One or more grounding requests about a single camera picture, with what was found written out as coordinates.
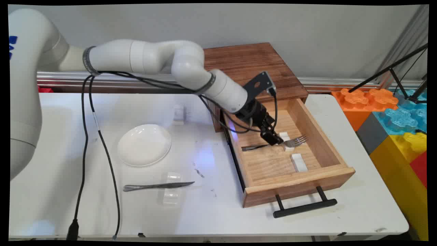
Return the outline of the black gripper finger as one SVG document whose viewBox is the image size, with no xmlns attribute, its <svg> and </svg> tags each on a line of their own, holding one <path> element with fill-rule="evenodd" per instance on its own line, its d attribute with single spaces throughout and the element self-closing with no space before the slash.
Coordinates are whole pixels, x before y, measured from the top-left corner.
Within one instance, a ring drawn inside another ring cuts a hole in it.
<svg viewBox="0 0 437 246">
<path fill-rule="evenodd" d="M 275 145 L 275 134 L 269 127 L 261 127 L 260 136 L 269 145 Z"/>
<path fill-rule="evenodd" d="M 268 127 L 268 143 L 270 145 L 278 145 L 283 142 L 283 139 L 275 132 L 272 125 Z"/>
</svg>

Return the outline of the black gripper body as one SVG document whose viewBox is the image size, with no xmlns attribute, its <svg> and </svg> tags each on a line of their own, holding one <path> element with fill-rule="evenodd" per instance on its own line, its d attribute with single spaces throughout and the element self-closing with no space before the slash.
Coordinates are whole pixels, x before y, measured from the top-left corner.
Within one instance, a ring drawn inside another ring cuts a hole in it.
<svg viewBox="0 0 437 246">
<path fill-rule="evenodd" d="M 259 101 L 251 101 L 236 112 L 236 117 L 246 123 L 242 128 L 251 126 L 251 131 L 274 133 L 275 119 Z"/>
</svg>

